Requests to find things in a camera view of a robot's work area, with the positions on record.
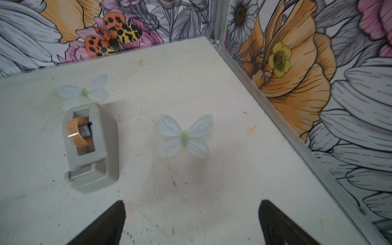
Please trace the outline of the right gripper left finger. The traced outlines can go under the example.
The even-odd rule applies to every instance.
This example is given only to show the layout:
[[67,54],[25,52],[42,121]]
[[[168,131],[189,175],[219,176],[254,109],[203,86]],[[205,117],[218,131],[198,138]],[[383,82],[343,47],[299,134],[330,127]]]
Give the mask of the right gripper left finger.
[[68,245],[118,245],[126,219],[123,200],[118,200]]

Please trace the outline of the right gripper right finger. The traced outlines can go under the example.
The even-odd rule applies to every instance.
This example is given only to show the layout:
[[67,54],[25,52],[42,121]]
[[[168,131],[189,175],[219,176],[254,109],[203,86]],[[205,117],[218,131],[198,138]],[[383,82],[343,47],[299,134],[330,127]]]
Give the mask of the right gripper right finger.
[[259,222],[266,245],[320,245],[269,200],[262,200]]

